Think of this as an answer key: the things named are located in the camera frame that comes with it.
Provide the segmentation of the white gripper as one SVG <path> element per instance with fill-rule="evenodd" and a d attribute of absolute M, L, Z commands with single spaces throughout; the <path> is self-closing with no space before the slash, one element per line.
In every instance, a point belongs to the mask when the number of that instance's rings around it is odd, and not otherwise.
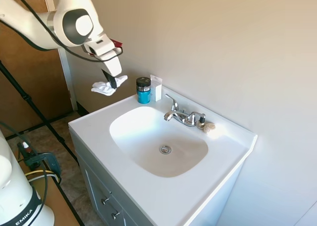
<path fill-rule="evenodd" d="M 90 56 L 101 61 L 101 64 L 103 64 L 102 73 L 111 87 L 116 89 L 117 83 L 114 77 L 122 72 L 118 57 L 122 54 L 122 49 L 116 48 L 114 45 L 83 45 L 83 49 Z"/>

